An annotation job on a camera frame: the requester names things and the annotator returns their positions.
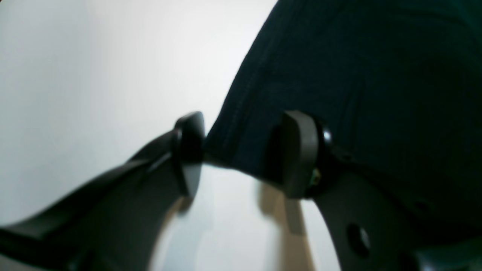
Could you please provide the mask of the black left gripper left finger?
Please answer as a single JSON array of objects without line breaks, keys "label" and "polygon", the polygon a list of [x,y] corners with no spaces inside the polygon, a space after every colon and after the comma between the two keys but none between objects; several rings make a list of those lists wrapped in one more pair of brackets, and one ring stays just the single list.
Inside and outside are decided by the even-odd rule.
[{"label": "black left gripper left finger", "polygon": [[203,114],[184,115],[124,164],[2,227],[1,254],[47,270],[146,271],[169,209],[197,193],[204,136]]}]

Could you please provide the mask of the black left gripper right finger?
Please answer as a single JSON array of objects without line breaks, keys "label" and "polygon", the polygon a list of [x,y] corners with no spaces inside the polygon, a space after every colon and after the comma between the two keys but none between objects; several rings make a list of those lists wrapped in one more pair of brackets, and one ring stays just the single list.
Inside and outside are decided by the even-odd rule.
[{"label": "black left gripper right finger", "polygon": [[415,192],[357,162],[298,110],[283,113],[281,137],[284,193],[315,202],[341,270],[481,270],[480,202]]}]

